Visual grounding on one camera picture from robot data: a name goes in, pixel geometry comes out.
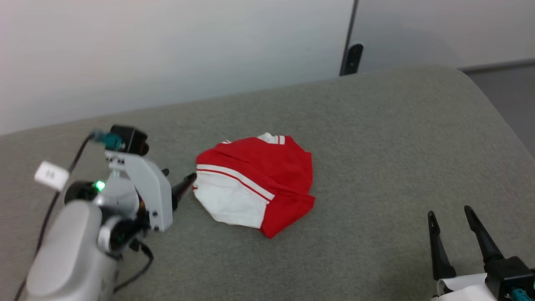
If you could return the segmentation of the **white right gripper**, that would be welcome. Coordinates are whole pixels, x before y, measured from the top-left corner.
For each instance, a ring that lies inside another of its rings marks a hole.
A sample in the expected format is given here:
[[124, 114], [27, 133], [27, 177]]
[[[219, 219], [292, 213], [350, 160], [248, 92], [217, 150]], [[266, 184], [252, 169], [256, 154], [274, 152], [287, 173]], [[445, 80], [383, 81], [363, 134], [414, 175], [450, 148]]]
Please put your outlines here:
[[[503, 254], [491, 238], [487, 229], [470, 206], [464, 206], [464, 212], [471, 231], [476, 235], [484, 264], [504, 259]], [[456, 270], [450, 265], [440, 238], [440, 227], [433, 211], [428, 212], [428, 230], [430, 238], [433, 279], [437, 296], [434, 301], [496, 301], [485, 284], [486, 274], [472, 274], [456, 277]]]

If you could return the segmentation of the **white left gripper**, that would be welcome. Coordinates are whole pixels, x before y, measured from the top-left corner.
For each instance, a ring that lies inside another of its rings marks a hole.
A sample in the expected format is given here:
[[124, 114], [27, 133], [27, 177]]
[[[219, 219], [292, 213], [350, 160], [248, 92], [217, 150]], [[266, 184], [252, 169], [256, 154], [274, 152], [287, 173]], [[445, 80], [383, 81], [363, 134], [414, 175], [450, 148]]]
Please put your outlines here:
[[151, 229], [166, 231], [173, 223], [173, 212], [192, 189], [197, 174], [191, 173], [171, 187], [162, 170], [147, 158], [110, 150], [104, 154], [112, 170], [104, 194], [112, 198], [112, 206], [121, 215], [135, 218], [143, 202]]

